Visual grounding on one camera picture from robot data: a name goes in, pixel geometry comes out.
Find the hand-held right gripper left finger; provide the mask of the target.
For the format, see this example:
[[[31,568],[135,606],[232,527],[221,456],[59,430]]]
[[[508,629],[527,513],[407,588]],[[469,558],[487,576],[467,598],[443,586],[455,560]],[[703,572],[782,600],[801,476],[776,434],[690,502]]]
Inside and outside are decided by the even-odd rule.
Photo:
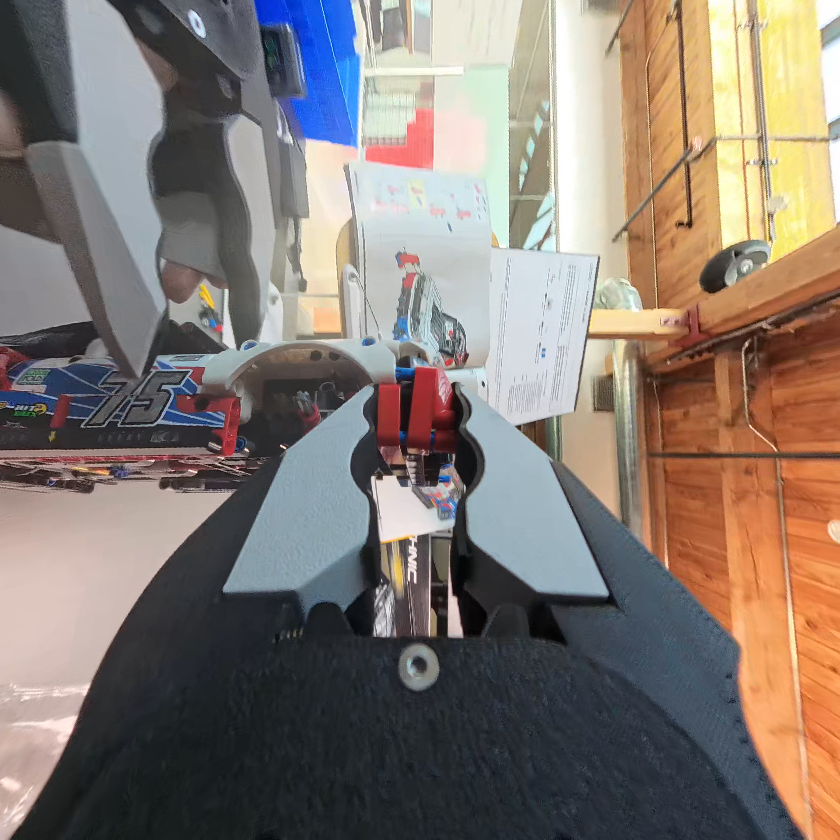
[[[335,612],[348,624],[375,623],[376,397],[362,387],[284,455],[224,584],[239,623],[304,624]]]

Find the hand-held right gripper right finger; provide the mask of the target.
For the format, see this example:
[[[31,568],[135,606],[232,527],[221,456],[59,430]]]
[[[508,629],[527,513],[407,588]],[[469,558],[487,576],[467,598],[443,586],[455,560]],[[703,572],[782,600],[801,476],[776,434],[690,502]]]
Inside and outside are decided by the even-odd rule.
[[[604,606],[611,593],[561,486],[560,467],[487,401],[454,389],[464,484],[453,531],[453,595],[464,634],[500,607]]]

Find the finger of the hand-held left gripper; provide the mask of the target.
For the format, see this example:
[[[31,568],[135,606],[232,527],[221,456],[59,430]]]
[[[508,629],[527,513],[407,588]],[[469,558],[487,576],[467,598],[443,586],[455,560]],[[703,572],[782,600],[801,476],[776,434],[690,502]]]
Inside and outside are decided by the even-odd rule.
[[[57,2],[69,52],[74,140],[25,159],[98,336],[129,378],[142,375],[165,315],[161,219],[151,194],[163,92],[109,2]]]
[[[277,235],[266,133],[245,114],[164,119],[150,153],[159,276],[170,260],[225,279],[236,344],[256,340]]]

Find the red brick connector piece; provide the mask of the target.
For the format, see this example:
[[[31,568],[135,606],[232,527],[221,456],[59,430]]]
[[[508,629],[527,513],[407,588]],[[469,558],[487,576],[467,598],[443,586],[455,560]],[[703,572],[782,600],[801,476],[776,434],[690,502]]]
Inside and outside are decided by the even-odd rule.
[[[455,393],[446,372],[399,368],[376,387],[376,442],[383,453],[453,455],[458,446]]]

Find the brick-built race car model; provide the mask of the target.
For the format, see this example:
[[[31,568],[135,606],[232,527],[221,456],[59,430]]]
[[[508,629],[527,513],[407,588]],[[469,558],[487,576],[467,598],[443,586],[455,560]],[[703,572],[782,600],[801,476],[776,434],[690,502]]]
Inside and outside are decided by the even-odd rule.
[[[281,458],[362,387],[392,383],[399,368],[442,369],[452,384],[487,394],[480,369],[426,362],[411,344],[381,338],[247,341],[222,349],[170,322],[146,372],[129,378],[89,323],[2,338],[2,375],[56,399],[46,437],[40,421],[2,423],[2,487],[55,486],[86,494],[117,479],[157,480],[176,492],[234,491]],[[433,486],[454,455],[381,451],[381,469],[405,485]]]

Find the person's left hand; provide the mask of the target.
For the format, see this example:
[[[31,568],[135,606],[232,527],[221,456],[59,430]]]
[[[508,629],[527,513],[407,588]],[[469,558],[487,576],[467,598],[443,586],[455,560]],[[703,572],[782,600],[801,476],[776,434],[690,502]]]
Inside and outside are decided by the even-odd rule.
[[[228,289],[225,279],[206,275],[197,269],[165,260],[161,268],[161,287],[168,301],[182,304],[188,301],[202,282],[216,289]]]

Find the small black screen device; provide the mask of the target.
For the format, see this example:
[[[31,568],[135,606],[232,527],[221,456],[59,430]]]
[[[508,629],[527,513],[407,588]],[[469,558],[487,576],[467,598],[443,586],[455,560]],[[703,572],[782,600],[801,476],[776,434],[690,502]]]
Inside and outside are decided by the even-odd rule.
[[[308,84],[300,41],[288,23],[261,25],[259,28],[268,88],[273,98],[304,99]]]

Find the printed car model box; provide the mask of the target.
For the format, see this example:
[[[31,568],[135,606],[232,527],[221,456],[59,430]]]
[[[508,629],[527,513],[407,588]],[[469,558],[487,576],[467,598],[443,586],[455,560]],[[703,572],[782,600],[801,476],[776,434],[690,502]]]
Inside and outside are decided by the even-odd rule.
[[[449,569],[459,499],[455,476],[436,487],[378,476],[372,490],[382,573],[374,596],[374,635],[462,637]]]

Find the blue plastic bin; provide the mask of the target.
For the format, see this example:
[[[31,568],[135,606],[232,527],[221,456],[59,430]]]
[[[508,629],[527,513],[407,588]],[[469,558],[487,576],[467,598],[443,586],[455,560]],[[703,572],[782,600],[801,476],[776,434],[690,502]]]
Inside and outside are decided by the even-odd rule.
[[[256,1],[261,25],[289,25],[301,48],[307,95],[290,107],[307,140],[357,148],[361,55],[351,1]]]

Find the stack of red crates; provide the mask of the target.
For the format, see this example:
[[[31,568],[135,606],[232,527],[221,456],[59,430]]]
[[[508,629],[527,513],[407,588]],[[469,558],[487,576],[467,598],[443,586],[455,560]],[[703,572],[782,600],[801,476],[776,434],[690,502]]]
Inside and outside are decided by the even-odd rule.
[[[394,143],[376,141],[364,148],[367,161],[420,170],[434,168],[434,110],[420,108],[406,126],[405,138]]]

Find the open instruction booklet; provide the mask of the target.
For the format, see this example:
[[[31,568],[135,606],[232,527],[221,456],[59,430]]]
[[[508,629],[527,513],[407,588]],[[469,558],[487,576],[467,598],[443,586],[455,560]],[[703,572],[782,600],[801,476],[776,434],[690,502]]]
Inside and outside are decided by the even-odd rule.
[[[344,166],[350,242],[367,323],[397,355],[477,369],[490,351],[492,233],[486,183],[465,175],[354,161]]]

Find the black white patterned card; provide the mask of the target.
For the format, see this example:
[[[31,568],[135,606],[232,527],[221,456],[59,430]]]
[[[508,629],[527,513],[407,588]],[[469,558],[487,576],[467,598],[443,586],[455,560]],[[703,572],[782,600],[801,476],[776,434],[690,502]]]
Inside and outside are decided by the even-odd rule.
[[[572,413],[600,258],[493,248],[488,403],[512,425]]]

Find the black castor wheel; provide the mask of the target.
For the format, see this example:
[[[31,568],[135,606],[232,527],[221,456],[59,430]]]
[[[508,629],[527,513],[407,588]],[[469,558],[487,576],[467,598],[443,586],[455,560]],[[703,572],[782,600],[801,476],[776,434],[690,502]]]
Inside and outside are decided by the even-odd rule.
[[[730,245],[708,260],[700,273],[700,288],[710,295],[730,288],[763,268],[770,257],[771,245],[763,239]]]

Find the clear plastic bag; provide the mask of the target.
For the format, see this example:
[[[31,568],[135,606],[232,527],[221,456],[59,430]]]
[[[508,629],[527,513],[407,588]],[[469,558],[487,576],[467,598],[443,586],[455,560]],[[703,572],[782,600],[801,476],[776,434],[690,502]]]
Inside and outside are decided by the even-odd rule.
[[[1,838],[14,834],[38,798],[89,687],[1,686]]]

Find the silver ventilation duct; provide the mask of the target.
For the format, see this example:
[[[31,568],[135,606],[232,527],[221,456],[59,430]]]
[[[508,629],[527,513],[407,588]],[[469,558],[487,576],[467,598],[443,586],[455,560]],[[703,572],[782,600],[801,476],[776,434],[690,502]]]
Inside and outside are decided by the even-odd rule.
[[[638,291],[625,278],[599,283],[595,309],[620,314],[641,312]],[[639,444],[639,394],[641,371],[639,344],[632,339],[615,339],[612,346],[613,414],[616,437],[616,466],[619,508],[624,526],[640,542],[645,541],[642,457]]]

